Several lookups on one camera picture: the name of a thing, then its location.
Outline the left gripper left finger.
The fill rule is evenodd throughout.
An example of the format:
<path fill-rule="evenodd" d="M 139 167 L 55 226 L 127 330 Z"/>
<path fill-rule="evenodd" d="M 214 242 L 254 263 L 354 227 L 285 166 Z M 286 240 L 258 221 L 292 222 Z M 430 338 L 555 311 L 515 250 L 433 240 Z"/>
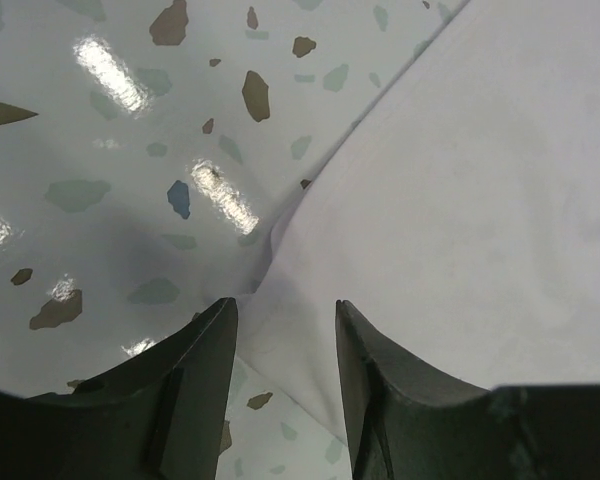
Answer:
<path fill-rule="evenodd" d="M 212 479 L 237 340 L 235 299 L 71 394 L 0 391 L 0 479 Z"/>

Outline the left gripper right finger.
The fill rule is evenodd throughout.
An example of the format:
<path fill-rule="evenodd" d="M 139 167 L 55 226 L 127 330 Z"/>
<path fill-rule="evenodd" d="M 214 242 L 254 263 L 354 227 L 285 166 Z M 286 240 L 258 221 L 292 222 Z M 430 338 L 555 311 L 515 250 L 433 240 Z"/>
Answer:
<path fill-rule="evenodd" d="M 346 436 L 357 479 L 600 479 L 600 385 L 485 390 L 336 305 Z"/>

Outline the white t shirt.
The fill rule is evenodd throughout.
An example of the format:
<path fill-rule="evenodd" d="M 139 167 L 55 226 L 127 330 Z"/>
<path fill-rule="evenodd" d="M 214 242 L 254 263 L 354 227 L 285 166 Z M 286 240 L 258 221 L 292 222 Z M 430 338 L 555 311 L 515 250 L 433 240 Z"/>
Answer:
<path fill-rule="evenodd" d="M 338 437 L 338 300 L 479 387 L 600 383 L 600 1 L 467 3 L 272 245 L 239 355 Z"/>

